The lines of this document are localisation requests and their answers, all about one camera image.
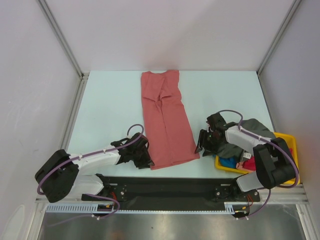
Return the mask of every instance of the table surface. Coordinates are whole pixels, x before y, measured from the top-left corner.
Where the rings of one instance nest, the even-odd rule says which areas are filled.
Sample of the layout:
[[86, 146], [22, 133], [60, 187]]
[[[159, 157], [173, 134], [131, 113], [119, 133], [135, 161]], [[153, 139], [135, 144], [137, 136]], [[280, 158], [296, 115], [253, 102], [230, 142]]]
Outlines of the table surface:
[[[127, 135], [133, 124], [143, 124], [141, 74], [145, 71], [91, 71], [77, 114], [67, 152], [85, 154], [100, 150]], [[211, 114], [236, 110], [244, 119], [255, 118], [273, 130], [263, 92], [254, 71], [180, 71], [182, 103], [197, 143], [200, 129]], [[234, 113], [223, 113], [238, 122]], [[139, 127], [132, 130], [139, 132]], [[212, 156], [157, 170], [137, 169], [133, 162], [106, 165], [105, 176], [167, 178], [234, 178], [234, 172], [215, 168]]]

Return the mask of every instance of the yellow basket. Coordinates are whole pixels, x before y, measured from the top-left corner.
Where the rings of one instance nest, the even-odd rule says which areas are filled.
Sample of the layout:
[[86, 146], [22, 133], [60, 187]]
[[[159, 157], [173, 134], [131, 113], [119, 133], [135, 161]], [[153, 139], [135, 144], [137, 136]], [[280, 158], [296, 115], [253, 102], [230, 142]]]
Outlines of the yellow basket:
[[[294, 162], [296, 164], [296, 167], [299, 169], [296, 138], [294, 136], [292, 136], [292, 135], [278, 133], [278, 132], [275, 132], [274, 135], [277, 138], [284, 139], [286, 144], [288, 145], [288, 147], [290, 149], [292, 149], [293, 160], [294, 160]], [[238, 173], [238, 174], [247, 174], [248, 173], [247, 171], [239, 170], [239, 169], [236, 169], [236, 168], [230, 168], [230, 167], [222, 166], [220, 161], [219, 161], [219, 157], [217, 155], [215, 156], [215, 167], [217, 169], [220, 169], [220, 170], [225, 170], [225, 171], [229, 171], [229, 172], [235, 172], [235, 173]], [[289, 180], [289, 181], [285, 182], [285, 184], [294, 184], [294, 183], [295, 183], [295, 179], [292, 179], [292, 180]]]

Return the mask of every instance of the pink fabric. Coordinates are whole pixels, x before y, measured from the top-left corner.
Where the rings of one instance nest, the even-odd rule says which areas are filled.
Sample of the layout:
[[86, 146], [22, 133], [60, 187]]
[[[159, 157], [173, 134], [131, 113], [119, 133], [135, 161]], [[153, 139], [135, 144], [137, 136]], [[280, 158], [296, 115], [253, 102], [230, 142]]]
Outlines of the pink fabric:
[[179, 71], [144, 72], [141, 76], [143, 119], [152, 170], [200, 158], [181, 102]]

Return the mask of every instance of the wall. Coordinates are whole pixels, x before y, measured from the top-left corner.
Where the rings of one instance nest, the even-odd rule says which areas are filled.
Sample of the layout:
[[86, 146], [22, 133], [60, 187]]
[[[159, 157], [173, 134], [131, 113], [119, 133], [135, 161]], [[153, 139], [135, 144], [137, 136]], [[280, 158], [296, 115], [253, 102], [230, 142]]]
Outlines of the wall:
[[79, 79], [35, 0], [0, 8], [0, 236], [19, 205], [29, 224], [36, 171], [59, 147]]
[[48, 0], [83, 71], [256, 71], [293, 0]]
[[305, 0], [261, 75], [275, 128], [296, 137], [300, 174], [320, 226], [320, 1]]

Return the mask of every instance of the gray fabric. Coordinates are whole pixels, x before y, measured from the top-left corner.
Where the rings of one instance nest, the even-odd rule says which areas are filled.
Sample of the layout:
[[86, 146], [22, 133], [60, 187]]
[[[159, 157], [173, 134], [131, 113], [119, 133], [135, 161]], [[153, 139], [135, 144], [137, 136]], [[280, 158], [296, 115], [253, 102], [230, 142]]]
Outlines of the gray fabric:
[[[276, 138], [273, 132], [271, 132], [266, 126], [264, 126], [261, 122], [259, 122], [255, 118], [244, 120], [242, 122], [242, 127], [262, 137], [271, 138], [271, 139]], [[243, 152], [242, 148], [236, 145], [233, 145], [231, 143], [226, 143], [221, 147], [219, 147], [217, 151], [217, 155], [223, 159], [235, 158], [238, 162], [241, 158], [242, 152]]]

